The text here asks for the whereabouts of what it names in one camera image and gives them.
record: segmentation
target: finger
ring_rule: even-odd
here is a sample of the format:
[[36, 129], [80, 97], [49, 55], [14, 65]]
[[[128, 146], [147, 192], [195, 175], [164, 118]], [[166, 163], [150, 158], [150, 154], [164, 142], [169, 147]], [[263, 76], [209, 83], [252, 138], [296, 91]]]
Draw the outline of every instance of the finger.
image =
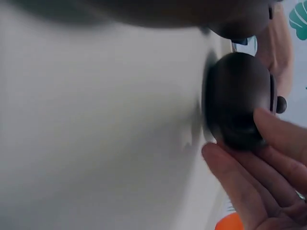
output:
[[279, 152], [307, 165], [307, 130], [282, 121], [263, 109], [256, 109], [254, 120], [262, 137]]
[[268, 214], [259, 192], [241, 173], [240, 165], [222, 148], [212, 143], [204, 146], [202, 154], [211, 172], [227, 192], [243, 224], [255, 229]]
[[298, 192], [307, 194], [306, 166], [273, 148], [265, 148], [258, 153], [258, 156], [277, 170]]
[[271, 193], [279, 206], [290, 207], [301, 200], [282, 175], [253, 153], [232, 151], [231, 155]]

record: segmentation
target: hand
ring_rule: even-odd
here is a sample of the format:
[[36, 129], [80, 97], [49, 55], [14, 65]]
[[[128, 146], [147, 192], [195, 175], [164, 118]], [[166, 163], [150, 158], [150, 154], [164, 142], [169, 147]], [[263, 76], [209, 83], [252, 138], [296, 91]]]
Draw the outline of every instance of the hand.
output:
[[273, 20], [256, 37], [256, 57], [275, 77], [278, 95], [287, 97], [292, 88], [294, 55], [288, 21], [281, 3], [275, 4]]
[[253, 154], [207, 144], [202, 153], [247, 230], [306, 229], [307, 129], [264, 110], [254, 120], [270, 147]]

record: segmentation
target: black knob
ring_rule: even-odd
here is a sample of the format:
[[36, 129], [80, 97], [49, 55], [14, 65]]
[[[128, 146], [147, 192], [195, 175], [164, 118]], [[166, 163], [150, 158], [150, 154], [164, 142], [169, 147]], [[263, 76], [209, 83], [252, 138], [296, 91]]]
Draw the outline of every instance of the black knob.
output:
[[277, 97], [277, 108], [276, 108], [276, 113], [282, 114], [286, 111], [287, 109], [287, 101], [284, 97]]

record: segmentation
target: teal pattern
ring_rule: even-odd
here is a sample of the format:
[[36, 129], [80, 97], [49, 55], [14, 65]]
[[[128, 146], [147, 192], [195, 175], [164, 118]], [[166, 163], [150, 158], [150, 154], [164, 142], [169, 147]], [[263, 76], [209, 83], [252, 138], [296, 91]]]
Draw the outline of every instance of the teal pattern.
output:
[[298, 3], [289, 15], [290, 26], [300, 40], [307, 39], [307, 0]]

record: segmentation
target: orange object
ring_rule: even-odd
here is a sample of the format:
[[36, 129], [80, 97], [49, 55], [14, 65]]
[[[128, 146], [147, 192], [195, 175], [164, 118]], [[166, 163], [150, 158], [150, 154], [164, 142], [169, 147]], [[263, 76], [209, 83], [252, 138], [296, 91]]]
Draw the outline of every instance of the orange object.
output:
[[215, 226], [215, 230], [244, 230], [239, 215], [235, 212], [221, 219]]
[[221, 218], [215, 226], [215, 230], [244, 230], [240, 216], [236, 213], [234, 206], [229, 198], [226, 199]]

